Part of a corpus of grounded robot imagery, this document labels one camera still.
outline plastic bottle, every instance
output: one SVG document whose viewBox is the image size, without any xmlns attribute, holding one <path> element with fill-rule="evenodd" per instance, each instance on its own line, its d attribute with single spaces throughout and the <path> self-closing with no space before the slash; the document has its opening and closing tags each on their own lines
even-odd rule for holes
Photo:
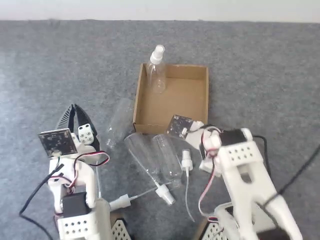
<svg viewBox="0 0 320 240">
<path fill-rule="evenodd" d="M 111 149 L 131 131 L 134 103 L 128 98 L 121 98 L 113 112 L 112 119 L 106 128 L 105 140 L 106 146 Z"/>
<path fill-rule="evenodd" d="M 133 133 L 124 139 L 124 143 L 134 160 L 141 166 L 141 168 L 149 175 L 157 189 L 156 194 L 168 205 L 175 203 L 174 197 L 171 195 L 169 189 L 165 184 L 159 184 L 159 164 L 155 159 L 154 146 L 147 136 L 141 133 Z"/>
<path fill-rule="evenodd" d="M 157 146 L 157 158 L 163 177 L 170 181 L 174 188 L 179 187 L 182 169 L 171 139 L 167 135 L 159 134 L 152 141 Z"/>
<path fill-rule="evenodd" d="M 165 47 L 157 45 L 150 56 L 150 61 L 146 68 L 148 86 L 156 94 L 162 93 L 166 89 L 166 65 L 163 61 Z"/>
</svg>

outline gray carpet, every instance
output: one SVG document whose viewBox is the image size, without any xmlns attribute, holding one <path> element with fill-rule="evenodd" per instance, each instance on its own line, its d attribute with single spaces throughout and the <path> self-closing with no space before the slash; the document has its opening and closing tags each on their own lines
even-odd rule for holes
<svg viewBox="0 0 320 240">
<path fill-rule="evenodd" d="M 168 63 L 209 67 L 209 122 L 223 129 L 248 127 L 268 139 L 274 184 L 279 189 L 320 141 L 320 24 L 180 21 L 0 21 L 0 239 L 43 240 L 18 211 L 48 173 L 37 133 L 52 130 L 70 103 L 90 115 L 103 137 L 121 97 L 135 98 L 140 63 L 156 44 Z M 180 153 L 182 145 L 175 142 Z M 101 167 L 103 197 L 139 194 L 152 183 L 122 144 Z M 195 168 L 189 206 L 209 175 Z M 284 194 L 307 240 L 320 239 L 320 159 Z M 184 188 L 168 207 L 155 193 L 122 210 L 137 240 L 191 239 L 197 224 L 185 210 Z M 229 200 L 216 179 L 203 208 Z M 57 239 L 53 197 L 43 187 L 27 215 Z"/>
</svg>

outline perforated plate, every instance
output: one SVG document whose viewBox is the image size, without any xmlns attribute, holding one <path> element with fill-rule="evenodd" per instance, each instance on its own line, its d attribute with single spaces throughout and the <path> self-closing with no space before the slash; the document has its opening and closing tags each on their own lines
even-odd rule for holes
<svg viewBox="0 0 320 240">
<path fill-rule="evenodd" d="M 117 220 L 112 227 L 112 235 L 114 240 L 131 240 L 131 237 L 126 229 L 124 221 Z"/>
<path fill-rule="evenodd" d="M 228 240 L 218 223 L 209 223 L 201 240 Z"/>
<path fill-rule="evenodd" d="M 86 238 L 98 233 L 96 213 L 60 218 L 57 221 L 61 239 Z"/>
</svg>

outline cardboard box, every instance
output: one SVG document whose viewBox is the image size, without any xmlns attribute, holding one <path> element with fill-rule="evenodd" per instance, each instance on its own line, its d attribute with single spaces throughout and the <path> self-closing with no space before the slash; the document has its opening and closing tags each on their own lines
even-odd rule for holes
<svg viewBox="0 0 320 240">
<path fill-rule="evenodd" d="M 208 122 L 208 67 L 168 64 L 166 89 L 157 94 L 148 87 L 146 66 L 143 63 L 140 67 L 133 113 L 133 126 L 138 133 L 164 133 L 175 114 Z"/>
</svg>

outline clear plastic tube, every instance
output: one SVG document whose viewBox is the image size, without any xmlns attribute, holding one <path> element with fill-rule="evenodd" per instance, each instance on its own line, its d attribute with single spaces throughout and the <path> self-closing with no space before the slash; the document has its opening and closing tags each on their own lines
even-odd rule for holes
<svg viewBox="0 0 320 240">
<path fill-rule="evenodd" d="M 159 165 L 155 159 L 153 146 L 147 136 L 133 133 L 124 139 L 124 143 L 134 160 L 149 175 L 157 187 L 159 185 Z"/>
<path fill-rule="evenodd" d="M 189 206 L 188 206 L 188 188 L 189 188 L 189 176 L 186 177 L 186 186 L 185 186 L 185 208 L 186 211 L 188 212 L 188 215 L 190 217 L 190 219 L 192 220 L 192 222 L 196 222 L 194 217 L 191 215 L 191 212 L 189 210 Z"/>
<path fill-rule="evenodd" d="M 155 136 L 153 139 L 160 171 L 163 177 L 172 183 L 174 188 L 181 185 L 182 170 L 171 139 L 164 134 Z"/>
<path fill-rule="evenodd" d="M 114 109 L 113 117 L 106 128 L 105 144 L 114 148 L 132 129 L 134 103 L 128 98 L 121 98 Z"/>
</svg>

